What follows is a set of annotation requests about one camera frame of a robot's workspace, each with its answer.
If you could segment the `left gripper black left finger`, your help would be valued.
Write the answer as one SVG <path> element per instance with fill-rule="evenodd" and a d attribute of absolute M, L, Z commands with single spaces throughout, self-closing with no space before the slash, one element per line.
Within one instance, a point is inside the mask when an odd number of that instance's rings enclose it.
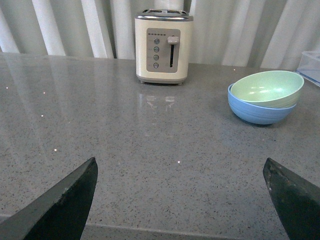
<path fill-rule="evenodd" d="M 94 157 L 0 224 L 2 240 L 79 240 L 98 179 Z"/>

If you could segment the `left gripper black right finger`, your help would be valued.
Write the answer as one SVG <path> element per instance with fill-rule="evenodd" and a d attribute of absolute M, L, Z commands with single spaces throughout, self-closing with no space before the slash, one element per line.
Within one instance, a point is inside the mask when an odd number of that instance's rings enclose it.
<path fill-rule="evenodd" d="M 291 240 L 320 238 L 320 188 L 268 158 L 263 177 L 277 215 Z"/>

